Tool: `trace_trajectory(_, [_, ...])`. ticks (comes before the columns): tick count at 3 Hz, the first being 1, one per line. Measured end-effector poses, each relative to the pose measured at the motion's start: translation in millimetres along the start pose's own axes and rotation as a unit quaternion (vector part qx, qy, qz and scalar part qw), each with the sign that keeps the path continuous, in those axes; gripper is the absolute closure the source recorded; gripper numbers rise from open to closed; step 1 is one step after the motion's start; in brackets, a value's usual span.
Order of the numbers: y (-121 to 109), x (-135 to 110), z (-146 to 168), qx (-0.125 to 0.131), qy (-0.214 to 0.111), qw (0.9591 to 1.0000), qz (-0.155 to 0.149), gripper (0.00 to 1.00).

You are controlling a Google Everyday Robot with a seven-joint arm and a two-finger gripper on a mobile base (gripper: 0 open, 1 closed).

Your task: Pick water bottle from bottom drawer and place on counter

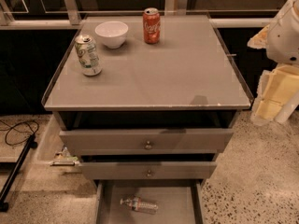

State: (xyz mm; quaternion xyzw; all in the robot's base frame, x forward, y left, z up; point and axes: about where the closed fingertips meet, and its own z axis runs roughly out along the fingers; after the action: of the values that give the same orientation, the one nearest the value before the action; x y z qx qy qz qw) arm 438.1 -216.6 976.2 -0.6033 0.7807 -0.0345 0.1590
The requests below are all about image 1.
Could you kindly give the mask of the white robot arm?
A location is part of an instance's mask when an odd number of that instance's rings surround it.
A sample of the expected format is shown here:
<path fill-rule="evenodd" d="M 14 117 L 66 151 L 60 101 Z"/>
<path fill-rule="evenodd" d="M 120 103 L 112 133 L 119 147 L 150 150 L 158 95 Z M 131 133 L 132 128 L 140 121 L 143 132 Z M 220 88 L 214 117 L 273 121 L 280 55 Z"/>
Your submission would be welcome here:
<path fill-rule="evenodd" d="M 299 0 L 288 0 L 248 46 L 266 49 L 277 63 L 260 76 L 251 121 L 259 126 L 285 122 L 299 104 Z"/>

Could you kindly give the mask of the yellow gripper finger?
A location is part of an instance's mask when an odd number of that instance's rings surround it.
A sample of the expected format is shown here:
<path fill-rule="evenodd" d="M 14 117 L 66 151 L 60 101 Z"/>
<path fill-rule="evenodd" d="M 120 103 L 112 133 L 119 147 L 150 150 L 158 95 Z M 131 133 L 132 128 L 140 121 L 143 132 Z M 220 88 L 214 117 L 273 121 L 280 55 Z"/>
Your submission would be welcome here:
<path fill-rule="evenodd" d="M 299 91 L 299 66 L 279 63 L 272 71 L 264 70 L 252 107 L 251 121 L 263 126 L 275 121 L 281 108 Z"/>
<path fill-rule="evenodd" d="M 265 49 L 267 46 L 268 29 L 269 26 L 266 25 L 248 41 L 247 46 L 252 49 Z"/>

